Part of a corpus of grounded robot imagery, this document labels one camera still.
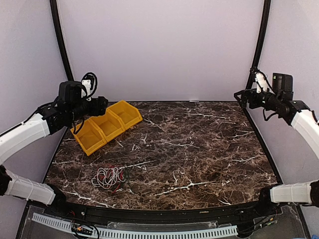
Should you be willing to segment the middle yellow plastic bin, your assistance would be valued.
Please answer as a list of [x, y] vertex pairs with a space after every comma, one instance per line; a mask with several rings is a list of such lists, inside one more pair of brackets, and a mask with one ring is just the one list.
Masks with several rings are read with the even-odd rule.
[[89, 121], [101, 131], [107, 142], [126, 131], [121, 119], [110, 110], [106, 110], [102, 116], [90, 117]]

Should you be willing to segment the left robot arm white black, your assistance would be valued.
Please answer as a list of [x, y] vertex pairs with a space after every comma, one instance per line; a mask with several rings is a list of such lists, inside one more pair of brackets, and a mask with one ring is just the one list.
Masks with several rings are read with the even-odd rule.
[[52, 184], [38, 183], [16, 175], [4, 167], [14, 154], [33, 142], [72, 127], [86, 116], [101, 116], [108, 100], [94, 98], [90, 80], [66, 81], [59, 85], [57, 98], [39, 106], [25, 121], [0, 135], [0, 194], [42, 203], [59, 217], [70, 213], [65, 194]]

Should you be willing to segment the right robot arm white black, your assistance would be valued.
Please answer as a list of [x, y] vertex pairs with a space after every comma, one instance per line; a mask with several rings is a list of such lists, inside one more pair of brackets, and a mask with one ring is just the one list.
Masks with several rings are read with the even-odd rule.
[[[293, 99], [293, 77], [288, 74], [273, 73], [270, 83], [266, 75], [253, 72], [256, 87], [234, 93], [241, 108], [262, 108], [272, 111], [296, 130], [310, 146], [315, 155], [319, 153], [319, 121], [303, 101]], [[282, 184], [262, 188], [254, 211], [259, 216], [271, 214], [281, 203], [299, 203], [318, 207], [319, 182], [311, 181]]]

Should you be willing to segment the right black frame post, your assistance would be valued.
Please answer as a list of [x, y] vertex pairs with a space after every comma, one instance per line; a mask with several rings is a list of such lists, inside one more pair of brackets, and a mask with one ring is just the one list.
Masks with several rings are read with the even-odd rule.
[[250, 73], [249, 73], [249, 77], [247, 80], [246, 89], [252, 88], [253, 71], [257, 70], [259, 62], [260, 62], [262, 49], [263, 49], [263, 45], [264, 45], [264, 40], [265, 40], [265, 36], [266, 36], [266, 30], [267, 30], [268, 19], [269, 19], [269, 14], [270, 14], [270, 7], [271, 7], [271, 0], [264, 0], [262, 18], [261, 18], [261, 23], [260, 23], [260, 29], [259, 29], [256, 49], [255, 49], [255, 53], [254, 53], [254, 57], [253, 57], [253, 61], [252, 61], [252, 66], [250, 68]]

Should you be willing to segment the yellow plastic bin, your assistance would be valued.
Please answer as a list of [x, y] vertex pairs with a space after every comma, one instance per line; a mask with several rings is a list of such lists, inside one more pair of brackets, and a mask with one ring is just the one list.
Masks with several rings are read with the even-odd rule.
[[84, 126], [79, 133], [73, 134], [73, 136], [87, 156], [90, 156], [107, 143], [101, 131], [89, 119], [85, 120]]
[[124, 100], [107, 107], [107, 111], [117, 115], [125, 129], [130, 129], [143, 120], [139, 110]]
[[90, 117], [89, 121], [101, 131], [107, 142], [126, 131], [121, 119], [110, 110], [106, 110], [102, 116]]

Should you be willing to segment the left black frame post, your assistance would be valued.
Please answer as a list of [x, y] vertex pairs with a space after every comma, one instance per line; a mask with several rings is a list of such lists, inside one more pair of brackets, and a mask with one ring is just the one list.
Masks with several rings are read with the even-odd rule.
[[74, 81], [71, 65], [69, 62], [69, 58], [68, 58], [64, 38], [63, 38], [63, 31], [62, 31], [61, 22], [60, 22], [57, 0], [50, 0], [49, 3], [50, 3], [50, 9], [51, 9], [51, 15], [53, 20], [56, 40], [57, 40], [61, 60], [63, 63], [64, 71], [65, 71], [67, 80]]

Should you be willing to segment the black front rail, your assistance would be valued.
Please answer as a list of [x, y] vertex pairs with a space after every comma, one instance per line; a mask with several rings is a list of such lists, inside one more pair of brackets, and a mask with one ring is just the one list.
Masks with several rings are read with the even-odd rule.
[[53, 206], [45, 208], [45, 212], [56, 216], [67, 216], [76, 220], [85, 220], [98, 225], [110, 222], [142, 223], [142, 224], [187, 224], [201, 222], [218, 222], [218, 224], [235, 224], [251, 222], [259, 217], [280, 214], [281, 204], [261, 204], [258, 201], [195, 210], [125, 210], [98, 206], [85, 206], [65, 203], [61, 209]]

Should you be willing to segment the right yellow plastic bin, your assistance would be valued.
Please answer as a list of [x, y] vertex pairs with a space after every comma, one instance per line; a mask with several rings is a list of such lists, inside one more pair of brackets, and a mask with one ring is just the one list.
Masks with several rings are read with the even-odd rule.
[[117, 115], [125, 129], [130, 129], [143, 120], [139, 110], [124, 100], [107, 107], [107, 111]]

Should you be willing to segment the black frame post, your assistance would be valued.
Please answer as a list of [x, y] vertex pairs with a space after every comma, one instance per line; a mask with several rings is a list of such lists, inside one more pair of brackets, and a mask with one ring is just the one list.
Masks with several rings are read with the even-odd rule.
[[67, 80], [74, 81], [71, 65], [69, 62], [69, 58], [68, 58], [64, 38], [63, 38], [63, 31], [62, 31], [61, 22], [60, 22], [57, 0], [50, 0], [49, 3], [50, 3], [50, 9], [51, 9], [51, 15], [53, 20], [56, 40], [57, 40], [61, 60], [63, 63], [64, 71], [65, 71]]
[[262, 49], [263, 49], [263, 45], [264, 45], [264, 40], [265, 40], [265, 36], [266, 36], [266, 30], [267, 30], [268, 19], [269, 19], [269, 14], [270, 14], [270, 7], [271, 7], [271, 0], [264, 0], [262, 18], [261, 18], [261, 23], [260, 23], [260, 29], [259, 29], [256, 49], [255, 49], [255, 53], [254, 53], [254, 57], [253, 57], [253, 61], [252, 61], [252, 66], [250, 68], [250, 73], [249, 73], [249, 77], [247, 80], [246, 89], [252, 88], [253, 71], [257, 70], [259, 62], [260, 62]]

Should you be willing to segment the left yellow plastic bin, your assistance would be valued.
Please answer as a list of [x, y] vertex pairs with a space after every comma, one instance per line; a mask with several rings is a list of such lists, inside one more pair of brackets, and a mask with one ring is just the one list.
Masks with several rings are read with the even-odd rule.
[[90, 156], [107, 143], [101, 131], [89, 119], [85, 120], [84, 126], [79, 133], [73, 134], [73, 136], [87, 156]]

